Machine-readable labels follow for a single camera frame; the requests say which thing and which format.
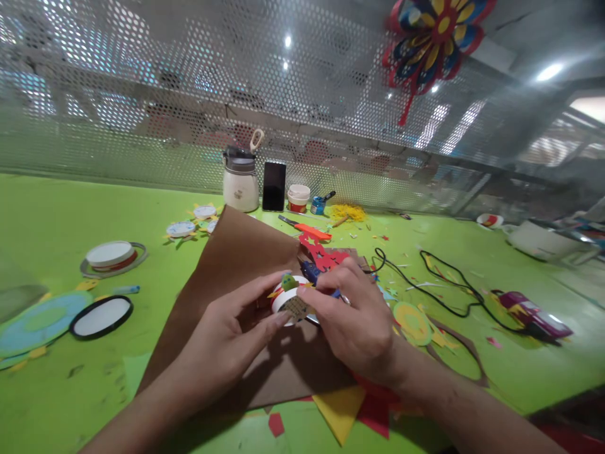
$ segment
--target fingernail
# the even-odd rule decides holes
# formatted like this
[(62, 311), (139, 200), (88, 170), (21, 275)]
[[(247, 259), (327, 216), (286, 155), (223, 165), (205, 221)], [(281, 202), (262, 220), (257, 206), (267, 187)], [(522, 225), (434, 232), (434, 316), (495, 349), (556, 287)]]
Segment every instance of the fingernail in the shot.
[(278, 312), (273, 323), (277, 328), (281, 328), (288, 322), (288, 320), (290, 320), (291, 316), (292, 314), (290, 314), (288, 311)]

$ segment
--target orange utility knife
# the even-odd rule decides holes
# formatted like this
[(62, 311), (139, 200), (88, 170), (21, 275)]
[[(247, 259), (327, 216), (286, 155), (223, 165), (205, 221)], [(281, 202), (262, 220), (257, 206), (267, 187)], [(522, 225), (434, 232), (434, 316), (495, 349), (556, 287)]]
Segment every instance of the orange utility knife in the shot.
[(313, 227), (308, 226), (307, 224), (299, 224), (294, 222), (288, 218), (283, 217), (281, 214), (278, 216), (283, 222), (290, 224), (291, 226), (297, 228), (298, 230), (302, 230), (303, 232), (308, 233), (309, 235), (316, 236), (319, 241), (328, 241), (332, 239), (332, 236), (328, 233), (323, 233)]

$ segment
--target smartphone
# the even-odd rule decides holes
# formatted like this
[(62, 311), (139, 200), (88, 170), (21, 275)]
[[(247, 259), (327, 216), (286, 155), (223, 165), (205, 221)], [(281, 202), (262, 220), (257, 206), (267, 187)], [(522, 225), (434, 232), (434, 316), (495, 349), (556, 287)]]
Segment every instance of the smartphone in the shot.
[(263, 211), (283, 211), (285, 200), (285, 164), (265, 162)]

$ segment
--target table surface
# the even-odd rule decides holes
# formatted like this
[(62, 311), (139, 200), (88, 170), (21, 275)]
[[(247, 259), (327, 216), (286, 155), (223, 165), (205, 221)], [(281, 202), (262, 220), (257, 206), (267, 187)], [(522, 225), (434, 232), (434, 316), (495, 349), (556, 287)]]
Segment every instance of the table surface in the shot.
[[(186, 212), (196, 203), (221, 206), (222, 197), (15, 175), (0, 175), (0, 194), (3, 253), (53, 295), (70, 291), (83, 280), (79, 264), (95, 245), (126, 240), (149, 249), (141, 266), (102, 280), (91, 291), (97, 297), (119, 286), (141, 286), (141, 292), (131, 296), (132, 316), (118, 330), (88, 342), (67, 334), (49, 347), (46, 356), (30, 360), (23, 369), (0, 371), (2, 451), (75, 452), (131, 400), (176, 295), (205, 245), (206, 239), (184, 243), (179, 250), (163, 245), (166, 227), (187, 219)], [(277, 213), (257, 210), (252, 214), (288, 234), (296, 233), (277, 219)], [(326, 218), (286, 216), (320, 228), (328, 223)], [(375, 247), (381, 247), (393, 262), (409, 265), (404, 269), (408, 277), (435, 282), (418, 254), (422, 247), (461, 269), (476, 288), (520, 291), (575, 332), (571, 342), (556, 347), (494, 330), (495, 324), (481, 308), (474, 308), (469, 318), (457, 318), (420, 292), (406, 292), (409, 286), (385, 267), (381, 284), (397, 290), (400, 301), (424, 304), (429, 315), (475, 342), (492, 381), (488, 391), (492, 395), (519, 413), (530, 414), (605, 383), (605, 311), (599, 306), (605, 306), (605, 301), (595, 296), (594, 284), (582, 273), (540, 263), (506, 244), (502, 232), (487, 231), (468, 221), (424, 215), (413, 215), (407, 221), (377, 212), (366, 223), (335, 228), (330, 246), (356, 248), (368, 259)], [(587, 270), (595, 279), (605, 275), (593, 265)], [(452, 287), (431, 290), (451, 306), (472, 302), (469, 295)], [(489, 336), (502, 348), (489, 344)], [(476, 363), (466, 352), (442, 357), (460, 373), (478, 377)], [(237, 420), (185, 427), (169, 440), (170, 450), (341, 450), (314, 403), (288, 402), (276, 405), (273, 411), (281, 413), (285, 426), (285, 435), (277, 439), (268, 428), (268, 416), (254, 410)], [(342, 451), (378, 448), (380, 452), (417, 453), (448, 444), (432, 422), (401, 417), (391, 421), (390, 440), (355, 423)]]

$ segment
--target right hand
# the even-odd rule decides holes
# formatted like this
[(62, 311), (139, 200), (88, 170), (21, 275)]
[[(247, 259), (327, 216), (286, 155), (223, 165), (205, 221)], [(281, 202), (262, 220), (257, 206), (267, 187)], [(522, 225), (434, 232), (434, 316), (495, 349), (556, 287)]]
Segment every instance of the right hand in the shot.
[[(350, 306), (327, 295), (335, 289)], [(389, 306), (353, 259), (322, 274), (316, 289), (299, 287), (297, 294), (315, 309), (332, 352), (353, 372), (393, 389), (407, 379), (415, 349), (395, 334)]]

